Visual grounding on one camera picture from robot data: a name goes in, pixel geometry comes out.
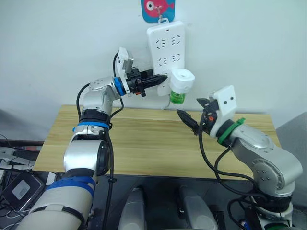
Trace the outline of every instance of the wooden tabletop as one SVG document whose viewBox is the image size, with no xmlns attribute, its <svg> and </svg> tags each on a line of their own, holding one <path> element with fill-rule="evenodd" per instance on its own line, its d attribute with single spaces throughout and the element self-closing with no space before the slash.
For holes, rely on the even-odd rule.
<svg viewBox="0 0 307 230">
<path fill-rule="evenodd" d="M 189 112 L 197 121 L 201 112 Z M 236 114 L 280 146 L 269 115 Z M 65 149 L 78 123 L 76 106 L 63 105 L 36 160 L 34 170 L 63 172 Z M 215 178 L 201 157 L 198 138 L 176 111 L 124 109 L 113 119 L 110 131 L 115 155 L 115 174 Z M 205 133 L 204 148 L 214 163 L 224 150 Z M 251 170 L 232 152 L 220 162 L 220 170 L 251 176 Z"/>
</svg>

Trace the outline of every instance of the blue ring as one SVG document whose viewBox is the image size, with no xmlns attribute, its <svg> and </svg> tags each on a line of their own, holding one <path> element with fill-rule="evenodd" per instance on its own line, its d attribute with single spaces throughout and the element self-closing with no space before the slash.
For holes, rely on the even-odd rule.
<svg viewBox="0 0 307 230">
<path fill-rule="evenodd" d="M 84 121 L 84 122 L 80 122 L 77 126 L 83 126 L 83 125 L 100 126 L 100 127 L 104 127 L 104 128 L 110 129 L 109 125 L 107 125 L 106 123 L 95 122 L 95 121 Z"/>
<path fill-rule="evenodd" d="M 124 95 L 124 92 L 123 92 L 123 89 L 121 88 L 121 84 L 120 84 L 120 82 L 119 82 L 119 78 L 118 78 L 118 77 L 115 77 L 115 78 L 114 78 L 114 84 L 115 84 L 115 86 L 116 86 L 116 88 L 117 88 L 117 90 L 118 90 L 120 96 L 123 96 L 123 95 Z"/>
<path fill-rule="evenodd" d="M 53 182 L 51 185 L 47 187 L 46 190 L 50 190 L 53 188 L 60 188 L 60 187 L 80 187 L 86 189 L 92 197 L 94 197 L 94 189 L 89 186 L 88 184 L 92 184 L 92 178 L 86 179 L 86 177 L 71 177 L 68 179 L 62 179 L 59 181 Z"/>
</svg>

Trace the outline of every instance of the hook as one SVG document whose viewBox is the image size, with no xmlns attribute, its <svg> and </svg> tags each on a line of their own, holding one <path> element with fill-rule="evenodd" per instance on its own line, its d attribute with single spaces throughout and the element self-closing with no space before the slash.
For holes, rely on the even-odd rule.
<svg viewBox="0 0 307 230">
<path fill-rule="evenodd" d="M 157 11 L 158 11 L 158 15 L 159 15 L 159 19 L 160 21 L 162 21 L 162 14 L 160 13 L 160 8 L 162 8 L 162 6 L 157 6 Z"/>
</svg>

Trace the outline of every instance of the robotic arm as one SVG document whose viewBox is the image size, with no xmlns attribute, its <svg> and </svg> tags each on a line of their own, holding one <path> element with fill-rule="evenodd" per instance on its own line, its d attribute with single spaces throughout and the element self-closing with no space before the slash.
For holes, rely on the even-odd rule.
<svg viewBox="0 0 307 230">
<path fill-rule="evenodd" d="M 153 75 L 152 69 L 139 72 L 133 68 L 133 58 L 124 48 L 119 49 L 114 61 L 119 77 L 101 78 L 89 84 L 79 123 L 73 128 L 64 155 L 63 178 L 47 188 L 18 230 L 85 228 L 97 177 L 104 175 L 112 166 L 109 130 L 112 128 L 113 101 L 132 93 L 144 97 L 146 88 L 167 78 L 165 75 Z"/>
<path fill-rule="evenodd" d="M 291 203 L 295 179 L 302 174 L 302 166 L 291 153 L 277 147 L 264 133 L 243 124 L 244 118 L 233 121 L 236 96 L 233 86 L 214 92 L 210 99 L 197 99 L 203 110 L 199 125 L 185 111 L 177 110 L 181 120 L 192 128 L 195 135 L 206 132 L 217 138 L 219 144 L 231 147 L 234 155 L 252 171 L 257 187 L 255 191 L 266 199 L 252 196 L 255 208 L 246 214 L 252 229 L 266 229 L 269 223 L 292 226 Z"/>
</svg>

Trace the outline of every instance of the white power strip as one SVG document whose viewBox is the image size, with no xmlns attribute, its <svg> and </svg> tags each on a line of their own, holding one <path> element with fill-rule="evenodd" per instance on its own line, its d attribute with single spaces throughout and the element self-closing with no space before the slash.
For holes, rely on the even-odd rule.
<svg viewBox="0 0 307 230">
<path fill-rule="evenodd" d="M 185 30 L 180 21 L 160 23 L 147 29 L 149 49 L 152 54 L 153 73 L 167 74 L 185 67 Z M 158 95 L 170 94 L 169 77 L 158 86 Z"/>
</svg>

